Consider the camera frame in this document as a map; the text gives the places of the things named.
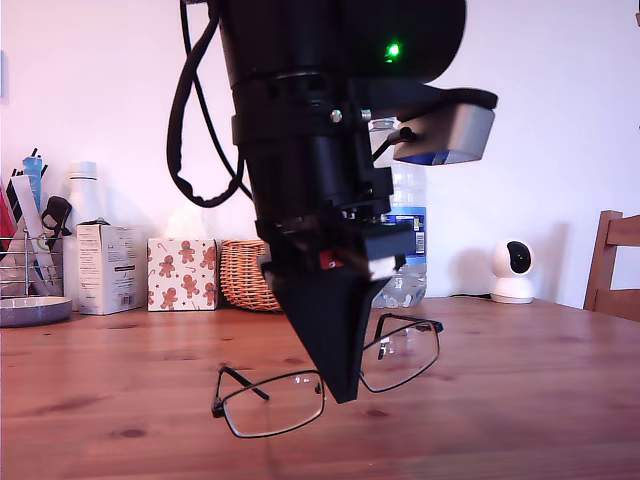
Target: wire basket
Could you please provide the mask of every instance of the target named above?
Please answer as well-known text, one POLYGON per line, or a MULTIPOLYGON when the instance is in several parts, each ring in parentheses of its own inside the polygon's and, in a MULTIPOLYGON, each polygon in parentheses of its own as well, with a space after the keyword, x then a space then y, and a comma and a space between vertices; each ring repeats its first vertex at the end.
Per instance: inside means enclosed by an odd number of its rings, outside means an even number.
MULTIPOLYGON (((22 249, 14 249, 14 243, 10 244, 9 251, 2 252, 2 257, 5 258, 7 256, 12 256, 17 259, 14 262, 14 265, 4 265, 5 262, 0 263, 0 299, 8 299, 8 298, 22 298, 22 297, 35 297, 42 295, 51 295, 50 293, 37 293, 32 294, 29 291, 29 287, 32 285, 39 284, 41 285, 40 291, 47 290, 47 287, 57 286, 62 292, 62 250, 59 251, 49 251, 49 247, 39 246, 39 252, 34 252, 34 248, 32 245, 35 242, 37 245, 40 245, 40 242, 44 239, 41 237, 33 238, 29 236, 29 232, 27 229, 23 230, 24 237, 22 241, 15 237, 0 237, 0 241, 5 242, 16 242, 15 245, 19 243, 22 244, 22 249), (54 261, 53 265, 38 265, 35 261, 38 257, 38 253, 46 255, 50 255, 54 261), (22 275, 12 275, 10 272, 22 272, 22 275), (5 288, 11 285, 20 285, 20 292, 24 292, 23 295, 15 295, 15 294, 6 294, 5 288)), ((57 240, 60 243, 58 247, 62 245, 62 237, 50 238, 51 240, 57 240)))
POLYGON ((232 305, 249 310, 282 310, 258 266, 258 257, 265 253, 262 240, 222 242, 220 284, 222 293, 232 305))

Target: white bottle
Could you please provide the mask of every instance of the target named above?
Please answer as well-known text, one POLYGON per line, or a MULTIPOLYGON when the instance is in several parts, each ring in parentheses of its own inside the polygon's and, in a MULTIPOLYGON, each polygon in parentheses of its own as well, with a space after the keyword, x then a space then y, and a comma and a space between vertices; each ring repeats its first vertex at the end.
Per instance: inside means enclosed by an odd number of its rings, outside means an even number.
POLYGON ((64 238, 63 271, 64 295, 71 298, 72 308, 78 310, 79 266, 76 226, 102 217, 103 209, 98 196, 98 168, 94 162, 74 162, 69 174, 71 185, 71 213, 66 227, 72 235, 64 238))
MULTIPOLYGON (((374 120, 370 130, 371 149, 382 145, 394 131, 393 118, 374 120)), ((393 159, 393 147, 389 147, 376 160, 375 166, 391 167, 393 190, 391 211, 383 216, 383 223, 410 222, 416 234, 416 251, 407 255, 407 263, 384 286, 373 300, 374 308, 398 308, 417 305, 427 289, 426 256, 426 172, 421 165, 399 162, 393 159)))

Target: white wall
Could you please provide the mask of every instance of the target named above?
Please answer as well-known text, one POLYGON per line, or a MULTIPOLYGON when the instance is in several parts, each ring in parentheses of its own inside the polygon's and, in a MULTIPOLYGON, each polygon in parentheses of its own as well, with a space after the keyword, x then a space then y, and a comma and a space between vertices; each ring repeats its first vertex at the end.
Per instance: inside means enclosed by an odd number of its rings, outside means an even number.
MULTIPOLYGON (((428 293, 487 291, 491 246, 518 237, 537 254, 539 296, 580 306, 600 210, 640 213, 637 1, 468 3, 463 46, 437 85, 492 90, 500 104, 481 162, 427 170, 428 293)), ((255 236, 246 198, 198 210, 165 167, 168 112, 184 60, 177 0, 4 0, 2 7, 5 181, 37 146, 50 164, 48 194, 65 193, 69 162, 99 162, 113 222, 158 235, 255 236)), ((190 11, 200 32, 204 8, 190 11)), ((217 39, 200 72, 235 158, 217 39)), ((210 196, 228 176, 193 100, 184 176, 210 196)), ((640 286, 640 255, 623 251, 619 260, 614 285, 640 286)))

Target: plate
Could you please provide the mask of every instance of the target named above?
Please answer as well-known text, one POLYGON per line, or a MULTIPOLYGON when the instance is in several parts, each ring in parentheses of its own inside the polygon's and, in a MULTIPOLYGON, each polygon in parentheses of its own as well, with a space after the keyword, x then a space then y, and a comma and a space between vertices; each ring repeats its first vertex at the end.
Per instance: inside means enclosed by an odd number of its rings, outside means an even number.
POLYGON ((0 300, 0 327, 45 325, 71 316, 67 297, 22 297, 0 300))

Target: bottle label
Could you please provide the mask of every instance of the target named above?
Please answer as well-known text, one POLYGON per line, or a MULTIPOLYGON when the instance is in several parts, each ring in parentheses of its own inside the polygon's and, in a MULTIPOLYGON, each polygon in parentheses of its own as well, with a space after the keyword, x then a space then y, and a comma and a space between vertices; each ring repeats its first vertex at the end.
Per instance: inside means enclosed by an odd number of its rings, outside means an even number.
POLYGON ((427 209, 426 207, 392 207, 386 215, 382 215, 385 225, 410 223, 416 234, 416 249, 408 253, 407 265, 425 265, 427 263, 427 209))

